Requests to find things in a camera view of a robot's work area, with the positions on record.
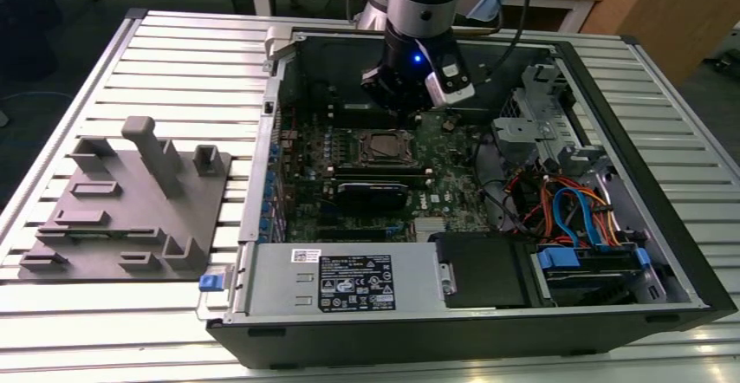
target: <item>slotted metal surface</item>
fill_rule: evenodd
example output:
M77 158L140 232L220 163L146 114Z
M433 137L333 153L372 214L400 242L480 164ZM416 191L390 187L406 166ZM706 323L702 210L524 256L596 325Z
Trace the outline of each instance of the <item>slotted metal surface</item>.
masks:
M117 34L69 114L70 130L16 193L16 217L0 246L1 381L737 381L740 315L684 333L653 335L609 354L578 358L453 361L293 372L246 370L204 331L226 307L224 293L193 283L13 284L34 225L46 220L74 163L81 135L118 133L129 114L150 115L178 150L213 143L236 160L224 194L210 265L236 258L270 23L294 19L149 12ZM340 22L304 22L342 27ZM536 39L562 39L530 33ZM740 303L737 170L640 50L610 36L568 36L718 277ZM586 115L576 114L597 142ZM116 138L116 148L133 148Z

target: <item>table leg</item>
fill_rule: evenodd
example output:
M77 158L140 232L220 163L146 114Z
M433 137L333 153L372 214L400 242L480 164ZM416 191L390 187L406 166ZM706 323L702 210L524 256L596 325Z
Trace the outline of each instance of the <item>table leg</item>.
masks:
M272 16L274 0L254 0L254 11L257 16Z
M568 10L568 15L562 19L558 32L577 34L580 28L586 21L588 14L593 9L594 2L590 0L573 1L572 9Z

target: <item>green circuit board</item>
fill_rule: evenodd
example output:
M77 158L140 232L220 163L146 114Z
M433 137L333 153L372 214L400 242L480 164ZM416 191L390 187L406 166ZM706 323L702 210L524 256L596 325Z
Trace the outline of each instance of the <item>green circuit board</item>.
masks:
M326 172L326 168L341 165L341 162L360 159L357 139L368 130L333 128L316 120L292 129L300 136L292 136L296 138L290 158L293 174L288 173L285 177L292 180L296 197L286 220L289 242L325 241L318 236L325 230L384 230L382 241L413 241L412 224L417 217L441 217L448 231L490 229L468 165L477 128L461 126L444 130L448 116L442 113L424 113L421 118L421 124L413 130L388 132L401 133L398 139L410 139L408 160L433 170L430 182L409 189L401 211L373 216L345 214L336 207L329 195L336 182Z

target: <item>blue latch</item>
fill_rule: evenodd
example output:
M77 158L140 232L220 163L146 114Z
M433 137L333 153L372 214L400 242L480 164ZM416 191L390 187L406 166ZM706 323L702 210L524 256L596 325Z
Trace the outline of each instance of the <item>blue latch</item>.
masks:
M266 231L269 229L269 220L264 217L258 219L258 229L261 231Z
M197 288L201 292L222 291L222 275L201 275L197 281Z
M273 143L269 146L269 160L274 161L278 156L280 156L280 146Z
M640 262L640 266L642 268L646 268L649 266L649 254L648 251L644 250L642 248L637 248L637 251L634 251L634 254L637 255L637 261Z
M580 261L572 247L549 247L536 254L542 269L578 268Z

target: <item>motherboard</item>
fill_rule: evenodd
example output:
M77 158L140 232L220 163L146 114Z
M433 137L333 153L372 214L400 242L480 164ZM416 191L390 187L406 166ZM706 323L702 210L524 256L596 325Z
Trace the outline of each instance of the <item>motherboard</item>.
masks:
M402 129L334 127L325 116L292 113L282 120L286 241L425 241L414 220L446 231L490 229L470 167L478 127L456 126L441 112Z

